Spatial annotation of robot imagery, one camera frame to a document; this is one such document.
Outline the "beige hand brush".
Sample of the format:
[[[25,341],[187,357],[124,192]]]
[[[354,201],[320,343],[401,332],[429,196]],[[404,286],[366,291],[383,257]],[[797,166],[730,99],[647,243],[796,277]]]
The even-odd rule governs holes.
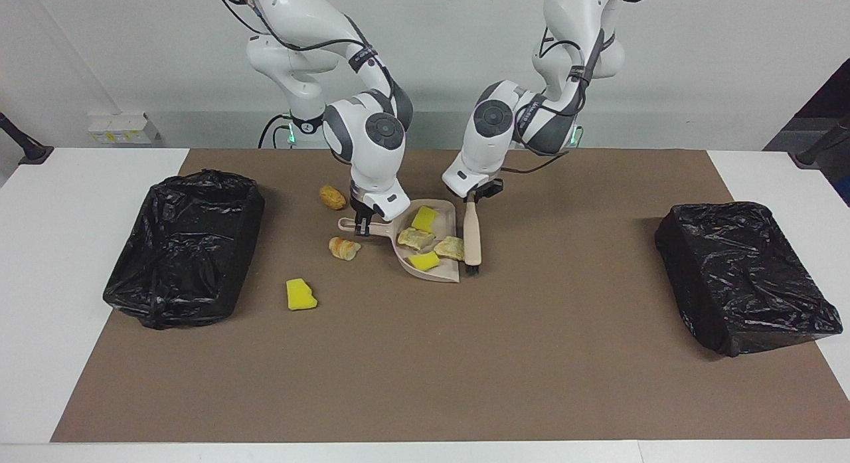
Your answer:
[[[474,194],[465,199],[464,264],[468,276],[476,276],[482,263],[481,232]]]

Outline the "pale cream bread chunk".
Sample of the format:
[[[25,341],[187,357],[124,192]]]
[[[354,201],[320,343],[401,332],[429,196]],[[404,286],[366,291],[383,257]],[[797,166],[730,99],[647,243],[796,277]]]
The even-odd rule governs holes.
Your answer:
[[[435,240],[434,233],[425,232],[414,227],[408,227],[398,234],[396,242],[403,247],[412,248],[417,253],[430,247]]]

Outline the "beige plastic dustpan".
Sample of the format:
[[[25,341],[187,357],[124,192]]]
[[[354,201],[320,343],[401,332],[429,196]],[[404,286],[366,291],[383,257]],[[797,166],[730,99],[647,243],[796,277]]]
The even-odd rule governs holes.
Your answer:
[[[437,216],[432,225],[435,240],[433,245],[447,238],[447,236],[458,235],[458,225],[456,224],[456,207],[452,202],[441,199],[417,199],[410,203],[407,211],[395,218],[389,223],[373,222],[370,224],[371,236],[382,236],[389,238],[392,241],[392,250],[396,254],[402,268],[410,275],[422,280],[432,282],[459,282],[460,269],[459,262],[452,259],[438,260],[437,266],[429,270],[419,270],[409,263],[409,258],[416,255],[417,252],[409,247],[404,247],[397,242],[398,234],[404,229],[412,226],[415,215],[422,207],[428,207],[437,212]]]

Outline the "open black bag lined bin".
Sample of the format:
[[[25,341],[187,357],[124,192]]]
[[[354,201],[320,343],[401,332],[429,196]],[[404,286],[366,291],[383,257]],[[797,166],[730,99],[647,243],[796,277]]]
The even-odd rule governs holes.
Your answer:
[[[265,200],[254,179],[204,169],[149,188],[104,302],[149,329],[230,318],[255,252]]]

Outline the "black bag covered bin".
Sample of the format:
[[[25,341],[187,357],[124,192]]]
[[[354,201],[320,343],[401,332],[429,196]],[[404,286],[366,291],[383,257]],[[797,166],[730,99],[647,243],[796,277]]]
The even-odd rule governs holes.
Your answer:
[[[655,232],[678,314],[696,341],[725,357],[841,335],[817,287],[760,203],[676,205]]]

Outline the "orange striped croissant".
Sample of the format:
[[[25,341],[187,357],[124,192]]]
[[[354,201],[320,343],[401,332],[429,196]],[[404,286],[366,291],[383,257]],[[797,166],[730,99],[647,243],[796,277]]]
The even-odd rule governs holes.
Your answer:
[[[328,242],[332,256],[339,260],[352,261],[362,249],[361,243],[334,236]]]

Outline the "brown table mat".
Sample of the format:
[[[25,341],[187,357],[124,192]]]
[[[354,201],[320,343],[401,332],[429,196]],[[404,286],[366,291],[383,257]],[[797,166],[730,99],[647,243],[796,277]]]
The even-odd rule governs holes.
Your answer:
[[[698,344],[655,248],[673,205],[731,201],[703,151],[580,150],[479,206],[480,273],[414,278],[386,238],[333,258],[327,151],[194,150],[181,173],[258,182],[265,213],[231,318],[146,329],[113,312],[55,442],[850,438],[815,343]],[[303,278],[318,306],[290,311]]]

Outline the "black stand foot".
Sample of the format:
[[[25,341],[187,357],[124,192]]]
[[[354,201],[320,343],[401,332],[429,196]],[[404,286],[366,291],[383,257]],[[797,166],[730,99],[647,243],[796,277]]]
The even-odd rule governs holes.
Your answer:
[[[831,130],[821,136],[813,145],[804,151],[794,154],[795,164],[801,169],[815,169],[817,157],[845,139],[850,138],[850,112],[842,117]]]
[[[0,130],[3,130],[24,152],[24,157],[19,160],[21,165],[42,164],[54,151],[54,146],[43,145],[29,134],[18,129],[3,112],[0,112]]]

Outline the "white wall socket box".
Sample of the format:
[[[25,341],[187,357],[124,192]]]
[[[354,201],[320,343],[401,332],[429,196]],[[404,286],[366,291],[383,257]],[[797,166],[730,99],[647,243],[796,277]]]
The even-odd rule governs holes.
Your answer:
[[[88,135],[104,145],[153,145],[161,139],[146,113],[89,116]]]

